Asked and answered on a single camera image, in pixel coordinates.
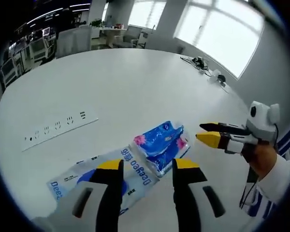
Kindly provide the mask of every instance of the wall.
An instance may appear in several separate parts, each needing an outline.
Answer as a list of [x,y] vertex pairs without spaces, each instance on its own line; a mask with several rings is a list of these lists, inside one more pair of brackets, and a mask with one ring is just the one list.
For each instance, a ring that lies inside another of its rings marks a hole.
[[106,0],[92,0],[88,15],[89,23],[96,19],[102,19],[105,4]]
[[[168,0],[161,15],[156,34],[173,38],[178,22],[188,0]],[[134,0],[114,0],[112,15],[118,23],[127,25]],[[183,54],[209,60],[212,70],[219,69],[227,83],[237,92],[247,106],[252,101],[265,104],[279,103],[283,133],[290,122],[290,52],[285,39],[267,22],[264,24],[259,45],[241,78],[236,80],[222,65],[198,48],[174,38],[184,46]]]
[[83,11],[81,15],[81,22],[86,21],[86,23],[89,24],[88,17],[89,17],[89,11]]
[[114,24],[123,23],[127,27],[133,4],[134,0],[114,0],[109,3],[106,17],[111,15]]

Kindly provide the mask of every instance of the bright window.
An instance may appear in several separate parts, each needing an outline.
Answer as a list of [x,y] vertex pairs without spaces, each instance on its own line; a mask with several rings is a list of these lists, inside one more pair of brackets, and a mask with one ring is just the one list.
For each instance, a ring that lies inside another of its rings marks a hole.
[[165,1],[136,0],[129,18],[129,25],[156,29],[165,7]]
[[221,13],[212,12],[197,47],[239,77],[258,40],[259,36],[241,23]]
[[191,6],[187,9],[185,21],[180,26],[177,38],[186,41],[189,44],[195,45],[200,26],[205,20],[207,10],[196,6]]
[[261,35],[263,17],[236,0],[190,0],[175,36],[204,51],[239,78]]
[[103,10],[102,21],[105,21],[105,16],[106,16],[107,8],[108,8],[108,3],[105,4],[104,10]]

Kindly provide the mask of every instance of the human hand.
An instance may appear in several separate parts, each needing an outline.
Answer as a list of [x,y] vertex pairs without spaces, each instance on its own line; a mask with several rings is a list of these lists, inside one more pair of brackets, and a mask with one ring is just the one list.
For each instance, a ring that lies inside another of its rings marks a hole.
[[274,167],[277,153],[271,145],[257,145],[254,150],[254,158],[249,162],[251,168],[263,179]]

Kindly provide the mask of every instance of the white sleeve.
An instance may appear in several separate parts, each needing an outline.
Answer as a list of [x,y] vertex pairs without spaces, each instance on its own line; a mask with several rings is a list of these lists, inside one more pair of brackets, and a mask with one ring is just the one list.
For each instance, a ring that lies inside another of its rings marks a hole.
[[277,155],[271,171],[258,182],[258,189],[270,201],[278,203],[290,184],[290,161]]

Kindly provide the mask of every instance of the power strip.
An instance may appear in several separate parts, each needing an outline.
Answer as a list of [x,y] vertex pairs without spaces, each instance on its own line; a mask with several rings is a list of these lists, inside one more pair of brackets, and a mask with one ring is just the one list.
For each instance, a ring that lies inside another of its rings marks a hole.
[[22,139],[22,151],[97,120],[98,117],[91,107],[79,112],[58,116],[55,120],[45,122],[43,126],[27,133]]

